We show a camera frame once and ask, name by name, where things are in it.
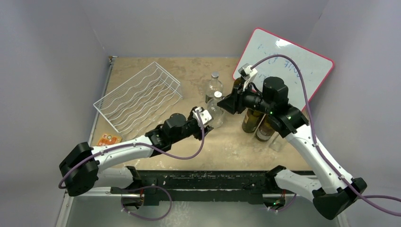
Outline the olive wine bottle beige label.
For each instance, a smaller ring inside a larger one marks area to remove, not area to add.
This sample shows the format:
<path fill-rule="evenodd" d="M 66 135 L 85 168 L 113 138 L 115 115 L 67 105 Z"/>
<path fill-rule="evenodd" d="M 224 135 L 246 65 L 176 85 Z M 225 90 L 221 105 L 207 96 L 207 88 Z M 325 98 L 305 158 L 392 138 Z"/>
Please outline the olive wine bottle beige label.
<path fill-rule="evenodd" d="M 253 133 L 259 126 L 264 114 L 252 109 L 247 109 L 244 120 L 242 122 L 242 129 L 245 133 Z"/>

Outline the dark green wine bottle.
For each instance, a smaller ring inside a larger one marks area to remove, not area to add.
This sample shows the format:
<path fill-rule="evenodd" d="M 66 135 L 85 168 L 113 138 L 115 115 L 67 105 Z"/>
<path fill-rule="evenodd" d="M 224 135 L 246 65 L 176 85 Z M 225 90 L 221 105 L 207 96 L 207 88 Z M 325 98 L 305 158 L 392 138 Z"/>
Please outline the dark green wine bottle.
<path fill-rule="evenodd" d="M 232 87 L 233 94 L 241 94 L 243 92 L 245 80 L 242 77 L 237 78 Z"/>

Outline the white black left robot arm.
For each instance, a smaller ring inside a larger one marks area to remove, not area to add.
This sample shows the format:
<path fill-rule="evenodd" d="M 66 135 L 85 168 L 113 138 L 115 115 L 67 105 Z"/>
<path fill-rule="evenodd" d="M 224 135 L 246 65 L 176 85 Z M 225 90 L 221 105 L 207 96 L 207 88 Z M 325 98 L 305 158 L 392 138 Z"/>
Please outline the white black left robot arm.
<path fill-rule="evenodd" d="M 113 171 L 111 167 L 160 154 L 182 160 L 183 157 L 169 153 L 172 145 L 191 136 L 204 144 L 207 133 L 213 129 L 209 126 L 212 120 L 208 110 L 194 107 L 189 117 L 174 113 L 163 124 L 132 140 L 94 147 L 87 142 L 79 143 L 59 164 L 62 179 L 58 187 L 67 190 L 69 196 L 108 186 L 136 193 L 141 180 L 130 168 Z"/>

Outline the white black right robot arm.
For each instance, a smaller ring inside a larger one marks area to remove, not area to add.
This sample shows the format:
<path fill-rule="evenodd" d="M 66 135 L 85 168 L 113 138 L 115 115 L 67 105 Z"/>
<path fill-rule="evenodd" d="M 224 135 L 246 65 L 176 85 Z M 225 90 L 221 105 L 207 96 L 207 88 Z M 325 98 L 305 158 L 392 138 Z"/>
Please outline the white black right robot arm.
<path fill-rule="evenodd" d="M 332 220 L 357 200 L 352 189 L 362 193 L 367 184 L 341 168 L 325 147 L 318 145 L 307 118 L 288 101 L 288 87 L 281 78 L 266 78 L 261 92 L 246 88 L 245 81 L 239 78 L 231 93 L 217 105 L 231 114 L 240 114 L 245 109 L 265 114 L 270 127 L 301 154 L 317 177 L 312 180 L 276 167 L 265 180 L 266 188 L 270 192 L 283 189 L 296 193 L 311 201 L 323 217 Z"/>

